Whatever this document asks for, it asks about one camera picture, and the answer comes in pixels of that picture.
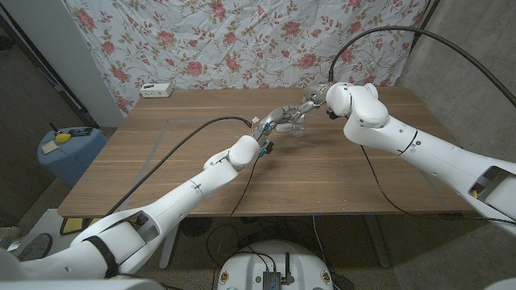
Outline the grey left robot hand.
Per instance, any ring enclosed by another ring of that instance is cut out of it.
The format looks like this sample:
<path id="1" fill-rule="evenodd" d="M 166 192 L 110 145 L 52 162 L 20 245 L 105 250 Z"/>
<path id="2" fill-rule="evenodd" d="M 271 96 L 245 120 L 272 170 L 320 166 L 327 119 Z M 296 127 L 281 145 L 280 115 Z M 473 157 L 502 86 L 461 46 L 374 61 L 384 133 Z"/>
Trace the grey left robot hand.
<path id="1" fill-rule="evenodd" d="M 304 115 L 297 121 L 293 122 L 293 115 L 298 111 L 297 106 L 282 106 L 271 111 L 267 116 L 261 119 L 254 127 L 252 133 L 253 138 L 258 142 L 264 142 L 272 131 L 285 134 L 293 131 L 305 130 Z"/>

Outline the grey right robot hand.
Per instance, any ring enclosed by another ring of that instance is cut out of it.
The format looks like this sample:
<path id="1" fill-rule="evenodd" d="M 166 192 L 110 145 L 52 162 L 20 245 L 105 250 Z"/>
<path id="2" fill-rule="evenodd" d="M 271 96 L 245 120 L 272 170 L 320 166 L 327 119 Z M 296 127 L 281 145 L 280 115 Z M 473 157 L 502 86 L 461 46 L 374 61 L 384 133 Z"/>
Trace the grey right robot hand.
<path id="1" fill-rule="evenodd" d="M 312 85 L 305 87 L 302 95 L 302 104 L 293 115 L 292 121 L 297 122 L 304 114 L 319 108 L 325 103 L 327 91 L 330 87 L 331 85 Z"/>

